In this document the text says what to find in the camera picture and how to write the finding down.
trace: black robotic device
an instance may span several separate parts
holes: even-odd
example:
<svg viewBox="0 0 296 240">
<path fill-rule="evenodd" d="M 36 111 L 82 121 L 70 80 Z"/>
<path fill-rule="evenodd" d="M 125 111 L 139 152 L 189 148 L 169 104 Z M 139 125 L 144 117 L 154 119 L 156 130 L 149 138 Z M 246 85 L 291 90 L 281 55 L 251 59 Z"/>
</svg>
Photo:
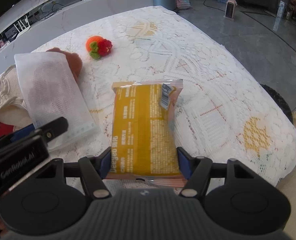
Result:
<svg viewBox="0 0 296 240">
<path fill-rule="evenodd" d="M 290 239 L 288 199 L 240 161 L 213 163 L 177 148 L 188 179 L 171 188 L 124 189 L 112 197 L 104 179 L 111 150 L 78 163 L 53 159 L 0 199 L 3 239 Z M 80 177 L 85 195 L 66 184 Z M 208 194 L 211 178 L 225 184 Z"/>
</svg>

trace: gray tile floor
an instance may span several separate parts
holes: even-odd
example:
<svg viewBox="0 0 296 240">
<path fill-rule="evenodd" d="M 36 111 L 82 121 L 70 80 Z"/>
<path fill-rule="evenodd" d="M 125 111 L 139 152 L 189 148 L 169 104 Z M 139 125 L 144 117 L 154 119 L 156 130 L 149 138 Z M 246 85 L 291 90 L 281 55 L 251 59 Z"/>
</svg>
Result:
<svg viewBox="0 0 296 240">
<path fill-rule="evenodd" d="M 208 8 L 203 0 L 192 0 L 192 7 L 178 14 L 222 44 L 262 84 L 275 89 L 296 110 L 296 24 L 281 20 L 277 34 L 272 32 L 275 17 L 241 11 L 263 10 L 238 6 L 235 19 L 223 17 L 224 12 Z M 224 4 L 207 0 L 206 5 L 225 9 Z"/>
<path fill-rule="evenodd" d="M 275 18 L 248 14 L 241 11 L 262 12 L 258 9 L 238 7 L 234 21 L 225 19 L 224 12 L 205 7 L 203 1 L 191 1 L 192 8 L 178 14 L 208 34 L 239 60 L 259 82 L 275 89 L 288 102 L 291 110 L 296 110 L 296 24 L 282 20 L 277 34 L 270 31 Z M 225 9 L 216 1 L 206 1 L 206 5 Z M 277 188 L 291 203 L 291 216 L 285 232 L 296 240 L 296 167 Z"/>
</svg>

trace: snack bag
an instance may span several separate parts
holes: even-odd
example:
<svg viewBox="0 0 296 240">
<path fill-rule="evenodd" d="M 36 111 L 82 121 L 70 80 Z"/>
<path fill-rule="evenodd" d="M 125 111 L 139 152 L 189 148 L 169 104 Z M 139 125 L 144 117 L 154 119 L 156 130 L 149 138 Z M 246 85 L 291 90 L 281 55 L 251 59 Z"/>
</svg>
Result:
<svg viewBox="0 0 296 240">
<path fill-rule="evenodd" d="M 173 138 L 175 103 L 182 88 L 183 80 L 113 83 L 110 178 L 125 179 L 130 173 L 182 177 Z"/>
</svg>

